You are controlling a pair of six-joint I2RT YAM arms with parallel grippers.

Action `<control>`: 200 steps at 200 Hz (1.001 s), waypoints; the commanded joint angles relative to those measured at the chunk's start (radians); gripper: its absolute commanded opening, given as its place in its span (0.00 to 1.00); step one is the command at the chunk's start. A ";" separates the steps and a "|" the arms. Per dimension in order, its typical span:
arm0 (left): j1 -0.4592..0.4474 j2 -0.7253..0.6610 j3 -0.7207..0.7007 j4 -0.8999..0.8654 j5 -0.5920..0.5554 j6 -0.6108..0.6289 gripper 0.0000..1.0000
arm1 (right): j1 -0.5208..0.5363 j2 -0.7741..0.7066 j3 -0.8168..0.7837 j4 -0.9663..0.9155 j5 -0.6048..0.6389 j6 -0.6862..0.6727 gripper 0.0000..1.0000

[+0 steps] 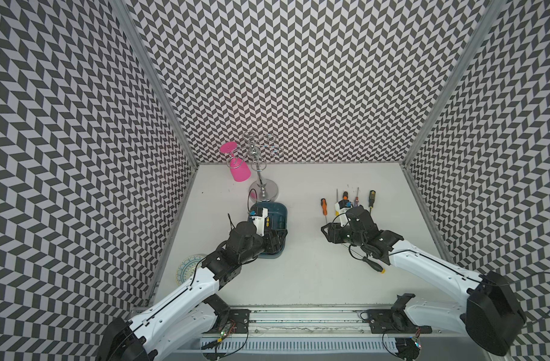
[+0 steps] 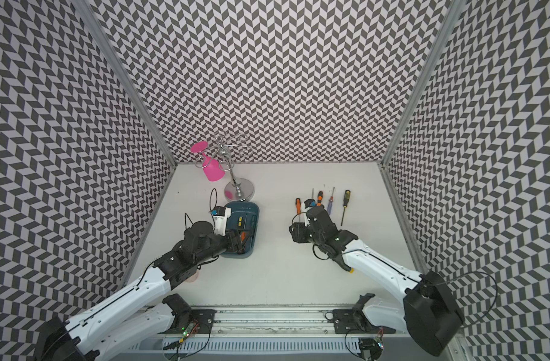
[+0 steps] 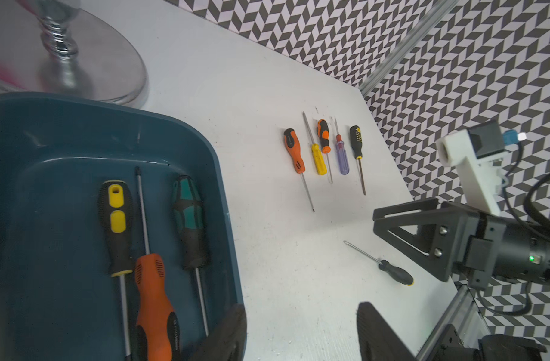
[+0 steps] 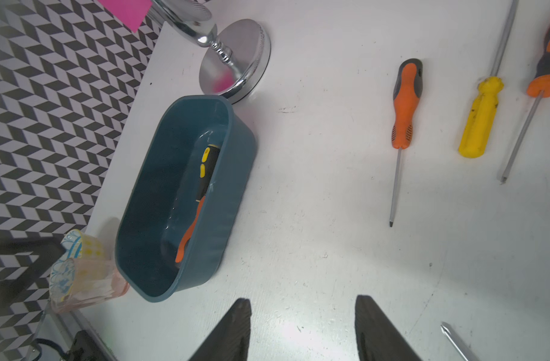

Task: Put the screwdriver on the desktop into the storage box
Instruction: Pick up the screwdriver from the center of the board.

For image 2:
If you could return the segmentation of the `green black screwdriver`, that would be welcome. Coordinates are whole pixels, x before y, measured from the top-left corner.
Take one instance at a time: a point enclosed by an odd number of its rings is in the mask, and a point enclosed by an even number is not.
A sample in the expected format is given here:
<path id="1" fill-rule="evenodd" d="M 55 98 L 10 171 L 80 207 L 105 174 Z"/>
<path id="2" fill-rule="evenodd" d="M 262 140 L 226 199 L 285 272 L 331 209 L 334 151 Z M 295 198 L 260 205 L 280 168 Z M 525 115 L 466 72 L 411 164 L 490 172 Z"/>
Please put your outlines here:
<path id="1" fill-rule="evenodd" d="M 250 234 L 249 234 L 249 241 L 250 241 L 251 245 L 254 245 L 254 242 L 255 242 L 257 221 L 258 221 L 258 216 L 256 214 L 252 215 L 252 217 L 251 217 L 251 226 L 250 226 Z"/>

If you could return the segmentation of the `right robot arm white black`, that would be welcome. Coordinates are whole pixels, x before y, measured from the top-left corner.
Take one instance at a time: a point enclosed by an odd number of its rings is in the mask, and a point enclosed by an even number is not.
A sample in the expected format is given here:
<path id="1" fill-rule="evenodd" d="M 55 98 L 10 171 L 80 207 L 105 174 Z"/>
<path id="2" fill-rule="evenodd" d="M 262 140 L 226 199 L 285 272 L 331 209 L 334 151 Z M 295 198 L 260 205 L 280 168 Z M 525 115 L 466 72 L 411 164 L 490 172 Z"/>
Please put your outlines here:
<path id="1" fill-rule="evenodd" d="M 432 356 L 440 356 L 465 322 L 448 283 L 437 272 L 408 269 L 370 248 L 356 234 L 339 230 L 327 210 L 309 208 L 293 221 L 293 242 L 311 243 L 346 272 L 357 271 L 380 284 L 395 302 L 364 296 L 361 314 L 372 326 L 406 332 Z"/>

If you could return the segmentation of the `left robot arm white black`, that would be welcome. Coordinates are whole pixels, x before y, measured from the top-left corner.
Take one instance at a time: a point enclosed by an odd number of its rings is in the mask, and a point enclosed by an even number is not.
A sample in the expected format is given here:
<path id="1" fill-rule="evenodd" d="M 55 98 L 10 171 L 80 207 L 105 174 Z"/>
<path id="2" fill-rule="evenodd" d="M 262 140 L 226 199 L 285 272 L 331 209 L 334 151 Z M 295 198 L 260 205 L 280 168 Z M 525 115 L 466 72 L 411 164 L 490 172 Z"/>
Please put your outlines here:
<path id="1" fill-rule="evenodd" d="M 186 328 L 192 309 L 174 289 L 199 266 L 240 245 L 236 230 L 216 231 L 207 221 L 192 224 L 183 240 L 152 262 L 137 280 L 69 320 L 55 317 L 44 323 L 34 358 L 109 360 L 151 335 Z"/>

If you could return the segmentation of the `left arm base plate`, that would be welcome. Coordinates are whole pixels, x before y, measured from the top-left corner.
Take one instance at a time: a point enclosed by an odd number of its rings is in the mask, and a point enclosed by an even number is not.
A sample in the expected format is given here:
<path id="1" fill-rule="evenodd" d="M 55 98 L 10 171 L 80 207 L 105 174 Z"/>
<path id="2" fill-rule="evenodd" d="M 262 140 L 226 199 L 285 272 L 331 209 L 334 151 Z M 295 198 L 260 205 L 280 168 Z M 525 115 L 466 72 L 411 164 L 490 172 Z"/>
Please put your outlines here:
<path id="1" fill-rule="evenodd" d="M 162 334 L 183 334 L 189 325 L 194 324 L 197 334 L 210 334 L 215 323 L 216 310 L 211 308 L 194 309 L 171 318 L 171 326 Z"/>

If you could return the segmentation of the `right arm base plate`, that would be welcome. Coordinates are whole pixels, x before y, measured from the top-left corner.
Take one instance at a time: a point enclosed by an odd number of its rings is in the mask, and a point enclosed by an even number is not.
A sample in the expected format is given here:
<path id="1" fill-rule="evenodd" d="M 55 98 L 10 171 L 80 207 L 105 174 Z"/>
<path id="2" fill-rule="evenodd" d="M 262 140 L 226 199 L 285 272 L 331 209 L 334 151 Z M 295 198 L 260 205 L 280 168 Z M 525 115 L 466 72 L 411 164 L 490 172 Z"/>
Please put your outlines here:
<path id="1" fill-rule="evenodd" d="M 335 333 L 339 335 L 345 335 L 348 332 L 371 334 L 380 331 L 380 328 L 372 325 L 361 311 L 353 309 L 334 309 L 332 323 Z"/>

